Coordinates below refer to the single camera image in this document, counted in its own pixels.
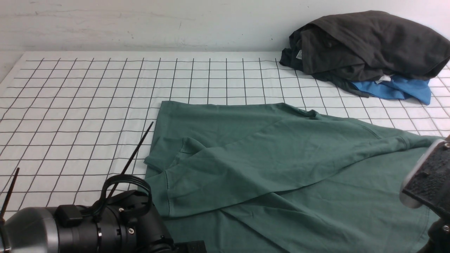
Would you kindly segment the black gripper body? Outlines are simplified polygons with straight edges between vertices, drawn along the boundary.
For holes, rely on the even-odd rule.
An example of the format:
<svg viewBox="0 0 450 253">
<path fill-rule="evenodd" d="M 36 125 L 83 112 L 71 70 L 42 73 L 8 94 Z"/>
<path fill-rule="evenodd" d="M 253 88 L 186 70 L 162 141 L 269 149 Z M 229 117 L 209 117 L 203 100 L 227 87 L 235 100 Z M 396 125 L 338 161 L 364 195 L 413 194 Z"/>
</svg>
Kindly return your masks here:
<svg viewBox="0 0 450 253">
<path fill-rule="evenodd" d="M 205 253 L 204 241 L 176 243 L 159 212 L 151 205 L 148 212 L 131 218 L 126 211 L 144 208 L 148 196 L 131 190 L 111 197 L 98 224 L 100 253 Z"/>
</svg>

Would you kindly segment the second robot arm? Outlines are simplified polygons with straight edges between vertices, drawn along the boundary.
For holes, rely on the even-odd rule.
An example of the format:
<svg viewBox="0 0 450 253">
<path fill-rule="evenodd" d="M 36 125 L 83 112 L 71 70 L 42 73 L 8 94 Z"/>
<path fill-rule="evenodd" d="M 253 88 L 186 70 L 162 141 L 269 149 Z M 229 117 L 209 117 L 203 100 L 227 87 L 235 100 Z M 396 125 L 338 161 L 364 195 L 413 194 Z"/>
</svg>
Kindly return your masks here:
<svg viewBox="0 0 450 253">
<path fill-rule="evenodd" d="M 449 253 L 450 233 L 449 222 L 439 219 L 429 228 L 429 240 L 424 253 Z"/>
</svg>

